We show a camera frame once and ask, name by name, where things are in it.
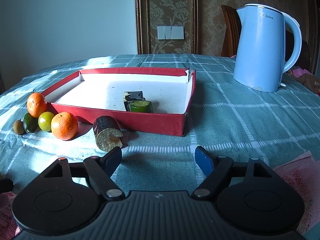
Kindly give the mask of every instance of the electric kettle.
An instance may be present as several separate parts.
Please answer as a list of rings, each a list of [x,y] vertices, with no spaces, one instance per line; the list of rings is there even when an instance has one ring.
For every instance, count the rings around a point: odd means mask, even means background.
[[[302,37],[299,23],[273,7],[250,3],[236,10],[242,29],[233,77],[264,92],[276,92],[282,75],[298,60]],[[293,52],[285,63],[285,26],[294,36]]]

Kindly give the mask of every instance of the wallpaper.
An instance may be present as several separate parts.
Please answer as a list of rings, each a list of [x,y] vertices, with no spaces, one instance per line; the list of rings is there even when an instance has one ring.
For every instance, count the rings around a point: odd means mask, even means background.
[[[190,53],[190,0],[149,0],[151,54]],[[157,27],[183,26],[183,40],[158,40]]]
[[[299,22],[302,38],[308,42],[307,0],[198,0],[200,54],[221,54],[226,29],[221,5],[239,8],[247,3],[261,3],[288,13]]]

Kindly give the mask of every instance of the wooden chair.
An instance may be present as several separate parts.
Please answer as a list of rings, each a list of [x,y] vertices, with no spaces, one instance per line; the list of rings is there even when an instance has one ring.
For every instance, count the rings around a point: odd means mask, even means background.
[[[241,33],[241,22],[236,9],[227,5],[221,5],[221,8],[227,25],[221,57],[231,57],[237,54]]]
[[[285,31],[285,60],[288,60],[292,54],[294,45],[293,34],[289,31]],[[308,43],[302,40],[301,52],[297,62],[294,64],[302,69],[306,69],[311,72],[310,53]]]

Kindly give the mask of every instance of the cucumber piece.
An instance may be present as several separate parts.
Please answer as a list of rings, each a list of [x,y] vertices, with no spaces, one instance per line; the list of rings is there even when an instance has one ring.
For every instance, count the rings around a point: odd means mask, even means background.
[[[129,108],[131,112],[153,113],[152,103],[146,100],[135,100],[130,102]]]
[[[33,133],[38,127],[38,118],[27,113],[23,118],[23,128],[27,133]]]

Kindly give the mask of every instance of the mandarin orange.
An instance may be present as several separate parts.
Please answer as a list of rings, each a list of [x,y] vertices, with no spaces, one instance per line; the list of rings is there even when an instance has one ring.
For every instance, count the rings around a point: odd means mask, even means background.
[[[47,111],[47,102],[41,93],[32,93],[27,100],[27,109],[29,114],[35,118]]]
[[[62,112],[51,120],[52,134],[60,140],[69,140],[78,132],[78,121],[76,117],[69,112]]]

